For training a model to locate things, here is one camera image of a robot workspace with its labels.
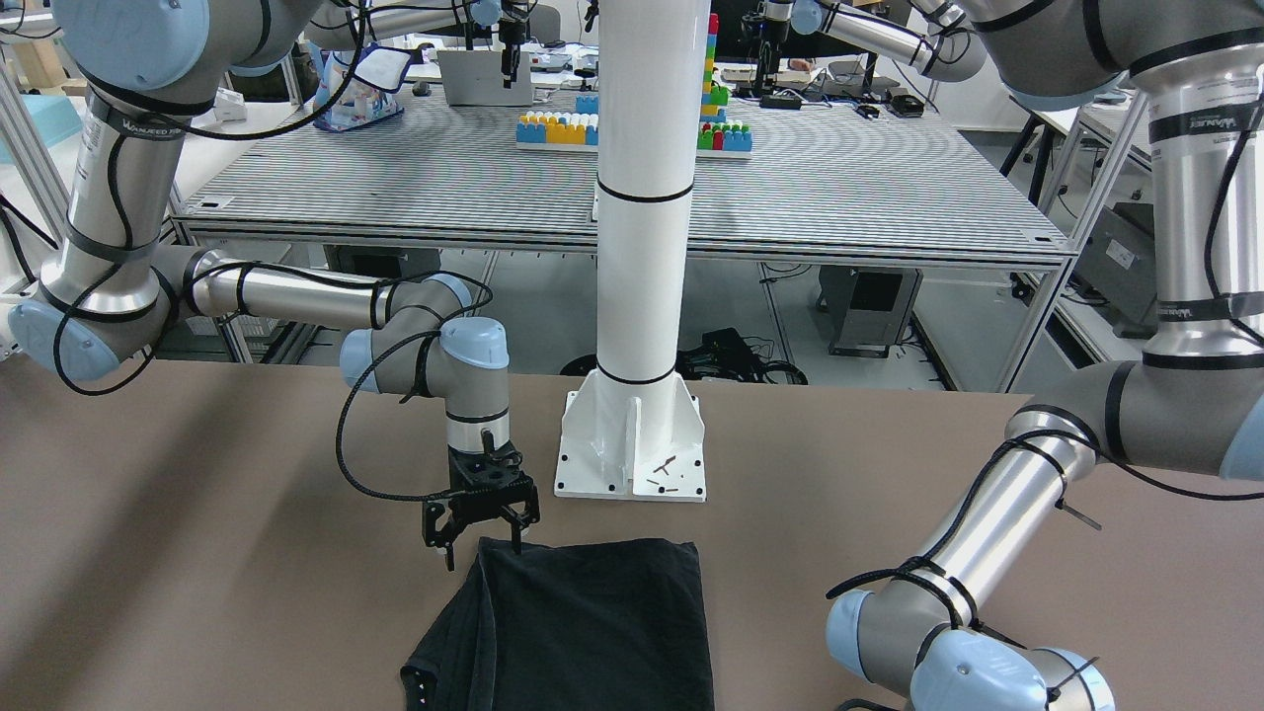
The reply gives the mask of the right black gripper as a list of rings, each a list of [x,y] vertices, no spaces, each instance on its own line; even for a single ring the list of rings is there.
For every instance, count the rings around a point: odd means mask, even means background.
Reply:
[[[447,450],[451,490],[423,504],[423,540],[455,571],[454,543],[470,522],[504,520],[511,526],[511,549],[523,552],[525,530],[540,521],[538,490],[522,469],[522,454],[506,444],[494,450]]]

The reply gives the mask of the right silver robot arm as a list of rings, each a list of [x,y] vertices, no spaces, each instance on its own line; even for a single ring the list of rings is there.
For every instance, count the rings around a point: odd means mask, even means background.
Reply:
[[[372,278],[167,242],[167,201],[196,118],[230,70],[288,58],[326,1],[54,1],[51,18],[87,82],[66,237],[6,312],[19,350],[75,392],[107,393],[133,356],[193,318],[265,318],[345,333],[351,393],[439,399],[447,479],[418,504],[423,541],[454,558],[477,522],[525,549],[540,495],[511,440],[509,344],[483,318],[488,287],[447,269]]]

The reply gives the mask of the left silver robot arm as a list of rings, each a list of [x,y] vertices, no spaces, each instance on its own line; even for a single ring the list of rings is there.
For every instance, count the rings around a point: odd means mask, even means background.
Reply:
[[[1149,97],[1157,333],[1141,359],[1078,369],[1007,420],[921,552],[828,592],[825,641],[910,710],[1111,710],[1095,662],[1024,646],[980,606],[1074,481],[1101,462],[1261,478],[1261,4],[916,1],[928,35],[823,28],[938,81],[985,54],[1025,108],[1078,108],[1121,77]]]

